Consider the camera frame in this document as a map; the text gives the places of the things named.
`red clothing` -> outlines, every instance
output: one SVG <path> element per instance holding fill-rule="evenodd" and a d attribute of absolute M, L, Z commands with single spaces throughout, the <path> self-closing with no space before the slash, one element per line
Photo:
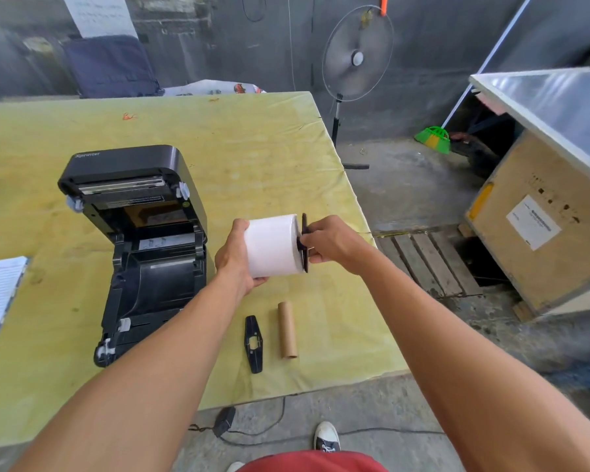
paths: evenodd
<path fill-rule="evenodd" d="M 240 472 L 387 472 L 360 452 L 285 452 L 249 462 Z"/>

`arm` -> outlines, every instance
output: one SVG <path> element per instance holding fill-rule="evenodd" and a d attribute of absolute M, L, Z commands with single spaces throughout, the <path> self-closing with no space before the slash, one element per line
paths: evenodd
<path fill-rule="evenodd" d="M 360 275 L 468 471 L 590 471 L 590 421 L 425 293 L 338 217 L 301 241 Z"/>
<path fill-rule="evenodd" d="M 248 226 L 234 221 L 212 282 L 79 389 L 12 472 L 170 470 L 236 308 L 266 281 L 249 276 Z"/>

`orange pipe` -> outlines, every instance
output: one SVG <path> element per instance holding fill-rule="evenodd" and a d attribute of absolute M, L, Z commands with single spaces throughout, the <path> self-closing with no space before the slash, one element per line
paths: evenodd
<path fill-rule="evenodd" d="M 380 15 L 381 16 L 387 15 L 387 1 L 389 1 L 389 0 L 380 0 Z"/>

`yellow table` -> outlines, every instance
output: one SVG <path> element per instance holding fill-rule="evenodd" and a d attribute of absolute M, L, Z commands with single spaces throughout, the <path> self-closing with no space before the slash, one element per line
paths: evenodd
<path fill-rule="evenodd" d="M 112 244 L 56 182 L 79 151 L 171 144 L 207 213 L 211 255 L 235 217 L 339 214 L 369 228 L 309 93 L 0 104 L 0 259 L 31 262 L 0 331 L 0 445 L 28 441 L 98 369 L 92 355 Z M 279 355 L 277 304 L 291 300 L 300 356 Z M 264 371 L 252 375 L 244 317 Z M 335 264 L 271 279 L 236 312 L 201 408 L 363 381 L 406 369 L 362 281 Z"/>

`person's left arm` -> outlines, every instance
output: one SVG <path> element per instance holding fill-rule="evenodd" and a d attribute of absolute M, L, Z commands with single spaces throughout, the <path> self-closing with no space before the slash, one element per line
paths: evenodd
<path fill-rule="evenodd" d="M 234 221 L 212 282 L 79 389 L 12 472 L 170 470 L 236 308 L 266 281 L 249 275 L 248 225 Z"/>

